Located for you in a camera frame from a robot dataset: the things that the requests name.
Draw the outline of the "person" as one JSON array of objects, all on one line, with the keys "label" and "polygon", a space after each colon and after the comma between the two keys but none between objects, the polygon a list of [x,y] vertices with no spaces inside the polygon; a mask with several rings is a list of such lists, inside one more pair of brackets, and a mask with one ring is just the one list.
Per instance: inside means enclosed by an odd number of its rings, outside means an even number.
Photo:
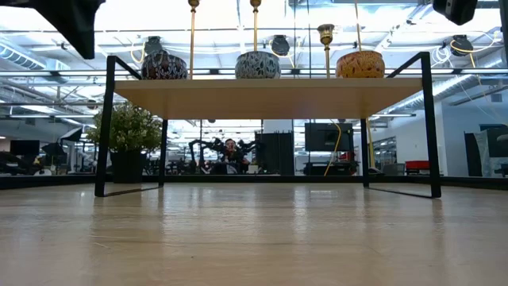
[{"label": "person", "polygon": [[233,139],[225,141],[225,149],[220,160],[213,166],[214,175],[239,175],[248,171],[249,161],[244,153],[237,148]]}]

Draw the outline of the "black computer monitor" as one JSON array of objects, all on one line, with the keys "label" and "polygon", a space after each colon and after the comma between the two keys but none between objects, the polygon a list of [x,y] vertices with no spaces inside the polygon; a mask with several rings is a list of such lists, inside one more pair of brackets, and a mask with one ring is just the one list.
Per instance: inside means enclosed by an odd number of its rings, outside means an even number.
[{"label": "black computer monitor", "polygon": [[481,125],[480,131],[487,136],[489,157],[508,157],[508,126]]}]

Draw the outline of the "green potted plant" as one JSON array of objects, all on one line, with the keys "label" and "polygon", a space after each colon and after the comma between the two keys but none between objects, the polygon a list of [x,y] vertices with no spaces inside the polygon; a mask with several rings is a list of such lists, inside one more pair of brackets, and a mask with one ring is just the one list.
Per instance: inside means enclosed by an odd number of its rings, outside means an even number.
[{"label": "green potted plant", "polygon": [[147,110],[124,102],[113,108],[110,122],[109,152],[113,182],[138,184],[147,153],[161,145],[162,122]]}]

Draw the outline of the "orange patterned candle tin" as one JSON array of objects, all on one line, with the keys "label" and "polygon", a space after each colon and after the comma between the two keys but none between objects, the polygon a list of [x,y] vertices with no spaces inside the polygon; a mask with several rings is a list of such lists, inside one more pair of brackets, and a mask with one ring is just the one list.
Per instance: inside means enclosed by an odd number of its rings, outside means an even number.
[{"label": "orange patterned candle tin", "polygon": [[383,56],[375,51],[351,52],[337,61],[337,78],[383,78]]}]

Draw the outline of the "wooden shelf riser black legs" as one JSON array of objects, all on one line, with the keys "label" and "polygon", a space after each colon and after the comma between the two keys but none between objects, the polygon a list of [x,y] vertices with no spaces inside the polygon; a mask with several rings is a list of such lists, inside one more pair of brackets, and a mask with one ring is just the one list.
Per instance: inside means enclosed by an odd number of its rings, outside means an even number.
[{"label": "wooden shelf riser black legs", "polygon": [[417,91],[423,92],[429,158],[430,198],[441,197],[437,131],[430,54],[419,52],[380,79],[228,79],[142,80],[117,56],[106,59],[106,92],[102,109],[97,197],[106,196],[106,161],[113,97],[170,119],[356,118],[361,147],[367,147],[367,119]]}]

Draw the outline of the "black cabinet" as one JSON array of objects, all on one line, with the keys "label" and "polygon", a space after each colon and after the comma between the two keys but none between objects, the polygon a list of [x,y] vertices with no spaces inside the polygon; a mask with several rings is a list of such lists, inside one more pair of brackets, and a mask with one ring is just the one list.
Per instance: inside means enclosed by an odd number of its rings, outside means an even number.
[{"label": "black cabinet", "polygon": [[255,140],[256,163],[267,173],[281,176],[294,175],[294,134],[257,133]]}]

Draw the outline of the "tall gold candlestick holder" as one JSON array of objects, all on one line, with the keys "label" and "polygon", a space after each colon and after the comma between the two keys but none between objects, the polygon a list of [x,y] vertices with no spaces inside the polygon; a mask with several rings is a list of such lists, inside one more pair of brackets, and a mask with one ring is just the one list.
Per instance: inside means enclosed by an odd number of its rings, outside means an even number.
[{"label": "tall gold candlestick holder", "polygon": [[262,0],[249,0],[253,12],[253,50],[258,51],[258,13]]},{"label": "tall gold candlestick holder", "polygon": [[190,67],[189,67],[189,78],[194,77],[194,34],[195,34],[195,14],[196,9],[200,4],[200,0],[188,0],[188,4],[191,9],[191,24],[190,24]]}]

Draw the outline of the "short gold candlestick holder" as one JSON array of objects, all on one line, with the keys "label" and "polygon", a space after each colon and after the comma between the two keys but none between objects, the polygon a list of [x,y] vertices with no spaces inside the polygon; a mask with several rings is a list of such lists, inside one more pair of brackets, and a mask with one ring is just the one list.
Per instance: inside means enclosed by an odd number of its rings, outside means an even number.
[{"label": "short gold candlestick holder", "polygon": [[330,44],[333,41],[333,24],[322,24],[317,27],[317,31],[320,35],[320,42],[324,45],[325,51],[325,69],[326,69],[326,78],[330,78],[330,59],[329,59],[329,50]]}]

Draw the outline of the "small black background screen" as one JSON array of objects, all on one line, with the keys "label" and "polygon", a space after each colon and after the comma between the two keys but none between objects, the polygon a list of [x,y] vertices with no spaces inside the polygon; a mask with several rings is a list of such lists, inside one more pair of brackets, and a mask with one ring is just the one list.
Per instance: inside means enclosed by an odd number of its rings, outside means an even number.
[{"label": "small black background screen", "polygon": [[12,140],[10,142],[10,153],[15,156],[36,156],[40,152],[38,140]]}]

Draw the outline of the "black studio softbox light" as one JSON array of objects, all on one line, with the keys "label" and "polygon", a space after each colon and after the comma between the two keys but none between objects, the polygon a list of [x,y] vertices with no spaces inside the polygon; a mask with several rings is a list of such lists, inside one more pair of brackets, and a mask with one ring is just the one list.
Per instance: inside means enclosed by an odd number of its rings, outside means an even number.
[{"label": "black studio softbox light", "polygon": [[77,170],[79,159],[77,144],[80,143],[83,128],[75,128],[58,137],[53,143],[44,145],[44,165],[54,176],[67,175]]}]

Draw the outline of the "black wall screen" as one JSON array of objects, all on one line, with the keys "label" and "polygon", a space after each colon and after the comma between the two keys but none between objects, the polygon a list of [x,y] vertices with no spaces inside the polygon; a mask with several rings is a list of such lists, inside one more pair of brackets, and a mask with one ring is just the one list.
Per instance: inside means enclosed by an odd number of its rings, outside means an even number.
[{"label": "black wall screen", "polygon": [[305,150],[310,152],[350,152],[353,150],[350,123],[306,123]]}]

